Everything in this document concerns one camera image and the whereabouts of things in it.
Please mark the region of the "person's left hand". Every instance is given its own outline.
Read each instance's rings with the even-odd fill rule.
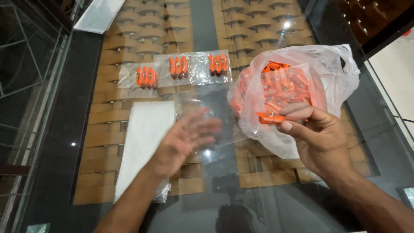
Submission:
[[[212,133],[221,131],[221,120],[204,119],[209,108],[199,108],[169,129],[146,167],[152,174],[167,178],[176,173],[191,152],[207,143],[213,143]]]

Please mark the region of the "glass table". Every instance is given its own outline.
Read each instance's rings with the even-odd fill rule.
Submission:
[[[350,44],[361,74],[342,107],[355,168],[409,206],[413,151],[384,104],[350,24],[332,0],[126,0],[104,35],[72,32],[20,232],[92,232],[112,207],[129,110],[134,101],[197,98],[239,135],[227,104],[232,83],[163,87],[158,97],[118,93],[122,63],[156,54],[228,49],[233,78],[263,51]],[[184,113],[186,102],[179,106]],[[142,232],[355,232],[346,205],[300,160],[282,160],[252,139],[193,153],[171,178],[164,204],[152,204]]]

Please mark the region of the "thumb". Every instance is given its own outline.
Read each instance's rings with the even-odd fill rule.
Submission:
[[[283,121],[280,124],[279,131],[294,138],[301,139],[308,144],[316,144],[318,140],[318,133],[292,121]]]

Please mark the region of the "white paper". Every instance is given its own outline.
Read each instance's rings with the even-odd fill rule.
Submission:
[[[158,144],[174,124],[175,117],[174,101],[133,103],[114,202],[121,197],[137,173],[152,157]]]
[[[125,0],[93,0],[73,27],[76,30],[102,34],[110,27]]]

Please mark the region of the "hand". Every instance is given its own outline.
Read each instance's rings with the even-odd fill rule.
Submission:
[[[153,174],[167,178],[176,173],[191,152],[207,143],[213,143],[212,133],[221,131],[221,120],[218,118],[204,119],[209,108],[199,108],[168,130],[152,158],[147,163]]]
[[[348,155],[348,140],[338,117],[307,103],[295,103],[279,112],[287,121],[280,125],[282,133],[296,140],[303,164],[312,172],[325,177],[354,172]],[[294,121],[305,119],[304,124]]]

